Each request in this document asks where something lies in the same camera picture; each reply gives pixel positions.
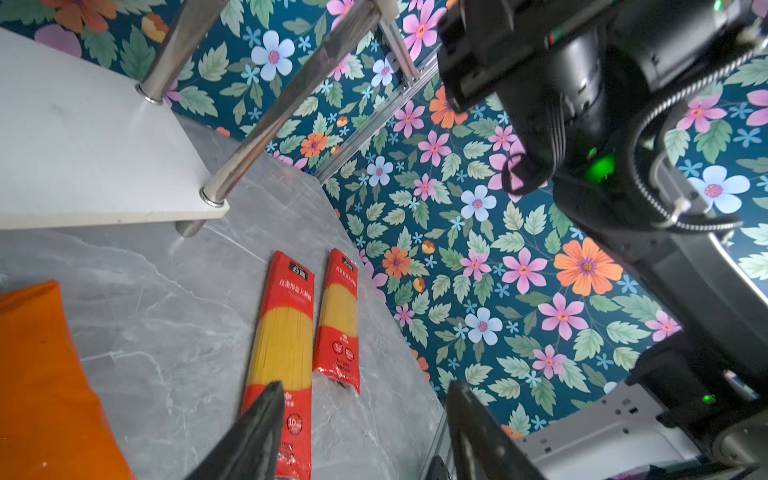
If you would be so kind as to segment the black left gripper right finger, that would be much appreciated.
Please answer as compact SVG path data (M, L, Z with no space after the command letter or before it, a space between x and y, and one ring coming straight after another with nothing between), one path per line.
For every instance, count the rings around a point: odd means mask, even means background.
M545 479L466 382L449 384L445 411L456 479Z

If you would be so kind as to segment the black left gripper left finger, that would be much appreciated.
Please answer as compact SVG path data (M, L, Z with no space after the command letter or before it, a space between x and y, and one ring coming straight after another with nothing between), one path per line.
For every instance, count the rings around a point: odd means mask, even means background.
M283 418L283 385L271 382L187 479L274 479Z

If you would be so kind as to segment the red spaghetti pack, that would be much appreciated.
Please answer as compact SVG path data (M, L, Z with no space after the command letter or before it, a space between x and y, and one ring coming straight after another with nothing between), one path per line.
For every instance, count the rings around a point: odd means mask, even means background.
M330 253L322 294L313 371L361 393L358 268L339 249Z
M240 412L266 386L284 389L276 475L312 476L312 363L315 275L285 253L274 253L258 315Z

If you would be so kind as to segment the orange macaroni bag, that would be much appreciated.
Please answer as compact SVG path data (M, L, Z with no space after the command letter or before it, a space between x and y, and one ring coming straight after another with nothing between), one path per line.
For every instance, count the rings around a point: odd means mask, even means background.
M134 476L89 385L54 280L1 297L1 476Z

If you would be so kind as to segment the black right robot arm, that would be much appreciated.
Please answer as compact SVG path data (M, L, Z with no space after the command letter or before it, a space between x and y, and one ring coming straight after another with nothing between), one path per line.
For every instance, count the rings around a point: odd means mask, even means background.
M553 185L558 209L681 325L607 398L526 438L467 383L445 402L458 479L599 479L672 463L669 479L767 464L767 299L716 214L673 164L685 103L767 45L747 1L461 1L437 59L458 112L497 95L525 152L503 189Z

